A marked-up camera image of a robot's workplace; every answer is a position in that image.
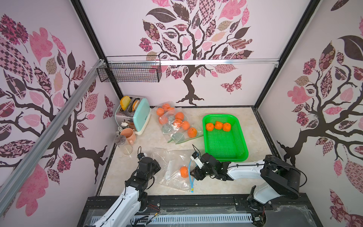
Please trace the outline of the green-zip bag of oranges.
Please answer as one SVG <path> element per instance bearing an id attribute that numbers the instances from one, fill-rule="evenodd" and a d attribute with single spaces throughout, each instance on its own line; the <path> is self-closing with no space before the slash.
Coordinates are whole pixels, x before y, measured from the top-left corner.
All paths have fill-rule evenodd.
<path id="1" fill-rule="evenodd" d="M 181 144 L 203 136 L 203 130 L 181 108 L 176 108 L 175 115 L 169 117 L 168 123 L 160 125 L 167 143 Z"/>

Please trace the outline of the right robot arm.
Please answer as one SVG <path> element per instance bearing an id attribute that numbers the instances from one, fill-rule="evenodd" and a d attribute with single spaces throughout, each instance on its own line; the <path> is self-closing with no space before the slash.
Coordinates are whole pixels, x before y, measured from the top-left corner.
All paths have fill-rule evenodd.
<path id="1" fill-rule="evenodd" d="M 299 198 L 302 172 L 273 155 L 266 155 L 263 160 L 255 162 L 234 163 L 220 162 L 211 154 L 194 152 L 191 161 L 195 162 L 196 167 L 189 173 L 197 181 L 207 176 L 221 181 L 262 179 L 264 182 L 253 186 L 246 199 L 254 210 L 279 197 L 292 200 Z"/>

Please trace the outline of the orange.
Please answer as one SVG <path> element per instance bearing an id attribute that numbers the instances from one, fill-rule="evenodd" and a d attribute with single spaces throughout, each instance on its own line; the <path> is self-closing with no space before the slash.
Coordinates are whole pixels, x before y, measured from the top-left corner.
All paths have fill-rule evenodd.
<path id="1" fill-rule="evenodd" d="M 213 131 L 215 127 L 214 127 L 213 123 L 207 123 L 205 125 L 205 128 L 206 128 L 207 131 Z"/>
<path id="2" fill-rule="evenodd" d="M 183 166 L 180 168 L 180 175 L 182 178 L 188 178 L 189 177 L 189 171 L 188 171 L 188 167 Z"/>
<path id="3" fill-rule="evenodd" d="M 223 128 L 223 123 L 216 121 L 214 128 L 217 130 L 221 130 Z"/>
<path id="4" fill-rule="evenodd" d="M 231 128 L 232 128 L 232 126 L 231 126 L 230 123 L 224 123 L 223 127 L 222 127 L 222 130 L 225 131 L 225 132 L 229 132 L 229 131 L 231 131 Z"/>

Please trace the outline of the green plastic basket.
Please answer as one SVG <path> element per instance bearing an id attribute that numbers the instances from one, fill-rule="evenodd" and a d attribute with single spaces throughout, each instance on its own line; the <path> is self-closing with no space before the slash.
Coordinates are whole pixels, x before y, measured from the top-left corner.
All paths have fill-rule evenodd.
<path id="1" fill-rule="evenodd" d="M 230 131 L 213 129 L 208 131 L 207 124 L 230 124 Z M 203 117 L 205 152 L 221 162 L 244 162 L 249 156 L 243 131 L 237 117 L 230 114 L 208 114 Z"/>

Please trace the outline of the blue-zip clear bag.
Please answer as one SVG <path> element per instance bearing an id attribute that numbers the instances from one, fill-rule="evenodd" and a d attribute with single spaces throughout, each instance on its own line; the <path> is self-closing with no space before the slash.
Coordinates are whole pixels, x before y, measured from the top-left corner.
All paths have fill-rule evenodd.
<path id="1" fill-rule="evenodd" d="M 170 150 L 154 148 L 151 157 L 155 159 L 161 170 L 155 175 L 158 186 L 178 191 L 190 192 L 192 190 L 189 177 L 182 177 L 181 168 L 188 171 L 191 161 L 191 150 Z"/>

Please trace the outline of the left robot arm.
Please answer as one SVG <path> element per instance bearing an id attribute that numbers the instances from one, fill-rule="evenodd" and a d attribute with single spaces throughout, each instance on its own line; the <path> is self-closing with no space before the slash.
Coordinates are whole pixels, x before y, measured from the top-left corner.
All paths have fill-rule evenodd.
<path id="1" fill-rule="evenodd" d="M 125 181 L 125 188 L 110 209 L 93 224 L 93 227 L 125 227 L 139 211 L 147 207 L 147 192 L 150 179 L 161 170 L 159 163 L 144 153 L 138 155 L 138 167 Z"/>

